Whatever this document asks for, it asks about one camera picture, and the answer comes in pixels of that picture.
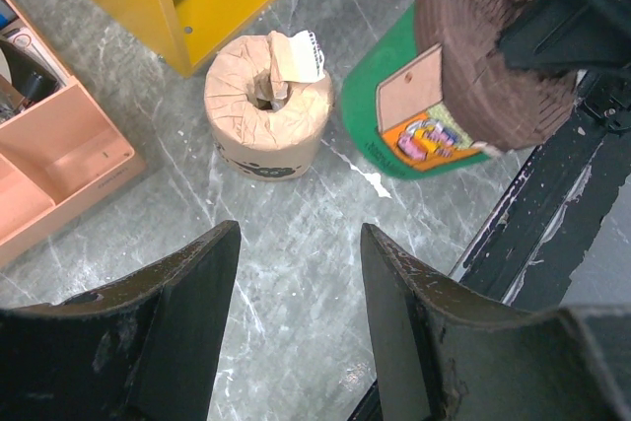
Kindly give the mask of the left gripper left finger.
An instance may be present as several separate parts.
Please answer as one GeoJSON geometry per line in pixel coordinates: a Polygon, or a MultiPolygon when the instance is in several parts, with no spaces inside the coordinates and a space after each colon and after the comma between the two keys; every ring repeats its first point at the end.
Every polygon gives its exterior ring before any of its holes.
{"type": "Polygon", "coordinates": [[[5,420],[203,420],[235,286],[238,223],[60,304],[1,313],[5,420]]]}

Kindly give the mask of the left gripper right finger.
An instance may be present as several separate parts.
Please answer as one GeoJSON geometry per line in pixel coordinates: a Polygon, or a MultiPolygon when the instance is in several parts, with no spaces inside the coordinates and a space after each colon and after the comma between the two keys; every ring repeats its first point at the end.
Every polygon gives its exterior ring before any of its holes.
{"type": "Polygon", "coordinates": [[[484,297],[361,230],[386,420],[626,420],[630,309],[524,312],[484,297]]]}

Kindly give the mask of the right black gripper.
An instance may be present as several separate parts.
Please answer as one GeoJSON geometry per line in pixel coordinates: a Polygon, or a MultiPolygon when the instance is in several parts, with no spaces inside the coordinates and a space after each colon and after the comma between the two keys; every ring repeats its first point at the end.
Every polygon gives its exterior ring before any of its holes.
{"type": "Polygon", "coordinates": [[[533,0],[502,32],[512,69],[630,77],[630,0],[533,0]]]}

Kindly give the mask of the brown green paper roll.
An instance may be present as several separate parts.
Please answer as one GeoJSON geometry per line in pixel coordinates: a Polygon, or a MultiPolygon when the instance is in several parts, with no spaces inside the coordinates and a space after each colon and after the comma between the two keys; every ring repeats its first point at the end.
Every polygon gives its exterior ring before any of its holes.
{"type": "Polygon", "coordinates": [[[382,173],[419,179],[544,143],[577,77],[509,69],[497,46],[530,0],[415,0],[346,77],[342,121],[382,173]]]}

